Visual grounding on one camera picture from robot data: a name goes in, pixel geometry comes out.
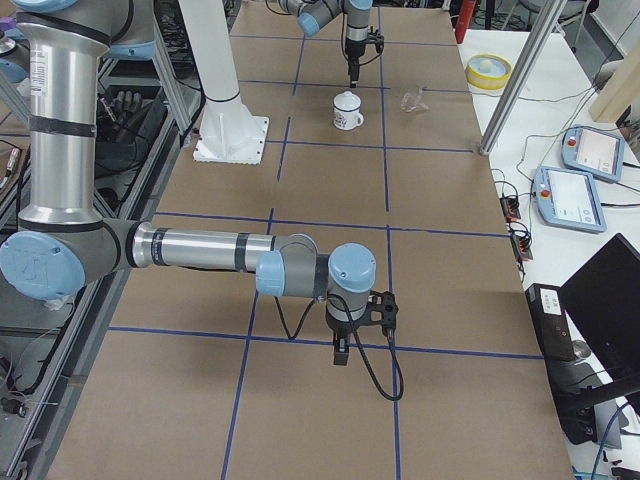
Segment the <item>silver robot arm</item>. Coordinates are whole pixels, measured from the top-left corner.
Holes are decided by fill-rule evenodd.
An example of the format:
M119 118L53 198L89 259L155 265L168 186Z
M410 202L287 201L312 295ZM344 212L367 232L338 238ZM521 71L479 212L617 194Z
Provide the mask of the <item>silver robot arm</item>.
M265 1L265 6L272 13L296 17L306 37L315 36L335 18L342 17L346 26L341 28L343 43L341 51L347 62L351 88L357 87L360 69L366 65L366 62L361 62L366 47L371 44L375 46L377 56L373 60L377 59L384 50L384 36L370 25L372 1L276 1L276 4L279 10L272 9L270 2Z
M334 361L371 321L376 261L348 243L323 255L305 235L156 228L94 207L97 74L111 50L155 47L149 1L20 1L30 47L30 201L1 247L1 270L20 293L51 301L112 272L149 265L251 273L257 291L326 306Z

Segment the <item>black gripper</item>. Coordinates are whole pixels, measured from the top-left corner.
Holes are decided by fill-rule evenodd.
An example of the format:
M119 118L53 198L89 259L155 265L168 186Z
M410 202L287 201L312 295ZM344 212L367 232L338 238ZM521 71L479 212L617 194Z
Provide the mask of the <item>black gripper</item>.
M349 322L328 319L327 325L333 332L333 364L347 366L349 360L349 340L353 329Z
M348 61L348 75L351 88L356 88L359 80L359 62L364 55L364 42L345 40L345 54Z

